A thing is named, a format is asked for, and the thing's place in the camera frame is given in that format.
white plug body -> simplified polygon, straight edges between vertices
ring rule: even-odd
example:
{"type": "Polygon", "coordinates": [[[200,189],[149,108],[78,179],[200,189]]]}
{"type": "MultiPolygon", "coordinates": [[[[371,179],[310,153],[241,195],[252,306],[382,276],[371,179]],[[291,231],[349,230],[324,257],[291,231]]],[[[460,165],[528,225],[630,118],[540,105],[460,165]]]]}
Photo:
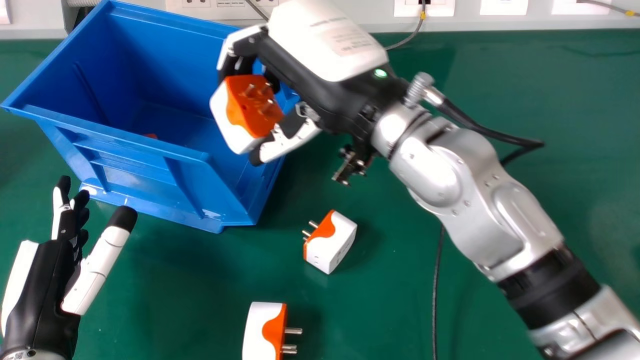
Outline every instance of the white plug body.
{"type": "Polygon", "coordinates": [[[305,261],[325,274],[332,273],[351,248],[357,229],[358,224],[331,210],[305,240],[305,261]]]}

cable connector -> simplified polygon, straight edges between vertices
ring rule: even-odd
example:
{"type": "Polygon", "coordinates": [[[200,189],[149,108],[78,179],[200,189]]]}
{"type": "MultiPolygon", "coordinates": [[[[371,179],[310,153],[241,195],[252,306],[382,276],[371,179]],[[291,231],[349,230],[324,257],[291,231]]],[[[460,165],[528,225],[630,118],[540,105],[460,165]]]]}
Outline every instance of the cable connector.
{"type": "Polygon", "coordinates": [[[285,334],[302,335],[302,329],[287,327],[287,304],[252,302],[244,328],[243,360],[281,360],[296,355],[297,345],[284,343],[285,334]]]}
{"type": "Polygon", "coordinates": [[[307,263],[330,274],[351,248],[358,224],[331,210],[319,225],[313,221],[309,225],[315,230],[312,233],[302,230],[305,235],[303,257],[307,263]]]}

gray cable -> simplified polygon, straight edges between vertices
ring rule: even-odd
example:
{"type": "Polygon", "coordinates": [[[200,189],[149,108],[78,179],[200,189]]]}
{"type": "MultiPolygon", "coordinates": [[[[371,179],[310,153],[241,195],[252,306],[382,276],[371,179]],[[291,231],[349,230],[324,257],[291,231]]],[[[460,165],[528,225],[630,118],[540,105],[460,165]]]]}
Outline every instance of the gray cable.
{"type": "MultiPolygon", "coordinates": [[[[426,1],[422,2],[422,12],[423,13],[427,12],[427,2],[426,1]]],[[[418,21],[418,26],[415,27],[415,30],[413,30],[413,33],[411,33],[411,35],[407,36],[404,40],[401,40],[399,42],[396,42],[393,45],[389,45],[389,46],[385,47],[385,50],[389,51],[389,50],[397,49],[398,47],[401,47],[402,45],[405,45],[406,43],[411,41],[420,32],[420,28],[422,27],[422,23],[423,22],[424,22],[424,19],[422,18],[422,13],[420,13],[420,21],[418,21]]]]}
{"type": "Polygon", "coordinates": [[[623,14],[627,14],[627,12],[632,12],[633,13],[632,16],[640,17],[640,13],[634,12],[632,10],[626,10],[626,9],[620,8],[620,7],[615,6],[615,5],[601,3],[600,1],[597,1],[597,0],[577,0],[577,2],[578,3],[583,3],[583,4],[593,4],[593,5],[603,6],[605,8],[610,8],[611,10],[613,10],[615,12],[619,12],[619,13],[623,13],[623,14]]]}
{"type": "Polygon", "coordinates": [[[260,15],[260,17],[262,17],[265,21],[269,21],[269,17],[262,12],[262,10],[260,10],[260,8],[253,3],[253,0],[245,0],[247,4],[249,4],[249,6],[251,6],[255,12],[258,13],[258,15],[260,15]]]}

orange and white plug adapter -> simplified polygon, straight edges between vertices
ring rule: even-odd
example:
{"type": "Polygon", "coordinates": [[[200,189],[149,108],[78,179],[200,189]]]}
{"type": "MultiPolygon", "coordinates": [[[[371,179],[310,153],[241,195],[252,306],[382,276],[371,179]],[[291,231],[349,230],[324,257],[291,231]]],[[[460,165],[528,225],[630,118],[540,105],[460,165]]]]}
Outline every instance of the orange and white plug adapter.
{"type": "Polygon", "coordinates": [[[302,329],[287,327],[287,304],[252,302],[244,328],[243,360],[281,360],[295,355],[296,345],[284,343],[285,334],[302,335],[302,329]]]}
{"type": "Polygon", "coordinates": [[[313,221],[309,225],[315,230],[313,233],[302,230],[305,235],[303,256],[307,263],[330,274],[351,248],[358,224],[331,210],[319,225],[313,221]]]}
{"type": "Polygon", "coordinates": [[[227,76],[209,100],[222,137],[236,154],[251,151],[284,113],[262,75],[227,76]]]}

metal pin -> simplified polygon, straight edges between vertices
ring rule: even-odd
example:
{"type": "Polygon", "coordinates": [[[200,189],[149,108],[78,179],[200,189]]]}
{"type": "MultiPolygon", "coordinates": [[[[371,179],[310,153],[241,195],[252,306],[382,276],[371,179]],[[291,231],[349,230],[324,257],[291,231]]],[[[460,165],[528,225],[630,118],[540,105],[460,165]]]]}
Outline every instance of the metal pin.
{"type": "Polygon", "coordinates": [[[249,96],[253,92],[254,89],[255,89],[255,85],[254,84],[249,84],[249,86],[243,92],[244,96],[249,96]]]}
{"type": "Polygon", "coordinates": [[[271,83],[265,83],[264,86],[260,90],[258,90],[258,93],[262,95],[270,88],[271,88],[271,83]]]}
{"type": "Polygon", "coordinates": [[[267,103],[262,107],[262,109],[260,109],[260,113],[261,114],[265,114],[270,107],[273,106],[273,100],[269,99],[267,100],[267,103]]]}
{"type": "Polygon", "coordinates": [[[302,329],[299,327],[286,327],[284,329],[285,334],[302,335],[302,329]]]}

